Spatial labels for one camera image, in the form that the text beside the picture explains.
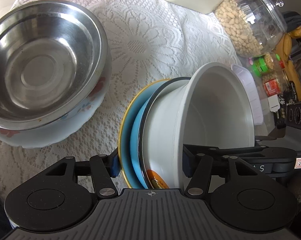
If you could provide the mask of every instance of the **tablecloth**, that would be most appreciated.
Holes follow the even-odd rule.
[[[34,0],[16,0],[13,8]],[[0,141],[0,197],[59,159],[77,161],[109,154],[117,147],[123,114],[134,95],[162,78],[191,76],[208,62],[238,63],[230,39],[214,14],[164,0],[69,0],[91,10],[103,24],[113,58],[109,90],[94,116],[67,139],[23,149]],[[119,192],[127,187],[120,174]],[[81,184],[92,190],[89,179]]]

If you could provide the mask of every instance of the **yellow rim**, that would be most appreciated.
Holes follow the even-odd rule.
[[[166,78],[166,79],[161,79],[161,80],[157,80],[153,83],[150,83],[148,84],[146,87],[144,87],[141,91],[138,92],[138,94],[133,98],[132,102],[129,104],[128,108],[126,109],[126,112],[124,114],[124,117],[123,117],[123,120],[122,120],[122,124],[120,126],[120,129],[119,129],[119,137],[118,137],[118,157],[119,157],[119,162],[120,162],[120,165],[121,165],[121,168],[122,168],[122,172],[123,172],[123,176],[124,176],[124,179],[128,185],[129,188],[132,188],[132,185],[130,185],[127,177],[126,177],[126,173],[124,171],[124,168],[123,168],[123,163],[122,163],[122,156],[121,156],[121,152],[120,152],[120,143],[121,143],[121,137],[122,137],[122,131],[123,131],[123,126],[124,126],[124,122],[125,122],[125,119],[126,119],[126,116],[130,110],[130,108],[132,107],[133,103],[135,102],[136,98],[139,97],[139,95],[146,89],[148,88],[149,86],[155,84],[155,83],[158,83],[158,82],[161,82],[161,81],[167,81],[167,80],[170,80],[170,78]]]

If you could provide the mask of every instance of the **stainless steel bowl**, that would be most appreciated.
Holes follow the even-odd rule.
[[[0,19],[0,127],[26,130],[71,111],[94,88],[108,43],[86,8],[40,0]]]

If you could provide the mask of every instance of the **floral plate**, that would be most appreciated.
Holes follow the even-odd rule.
[[[105,65],[96,86],[73,110],[47,125],[31,130],[7,130],[0,128],[0,140],[11,146],[23,148],[45,147],[66,139],[78,131],[101,105],[109,87],[112,67]]]

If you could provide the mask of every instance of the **orange sticker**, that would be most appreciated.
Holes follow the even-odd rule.
[[[165,181],[155,171],[148,170],[147,176],[154,188],[169,188]]]
[[[272,79],[264,83],[264,90],[268,97],[281,93],[281,90],[278,86],[276,79]]]

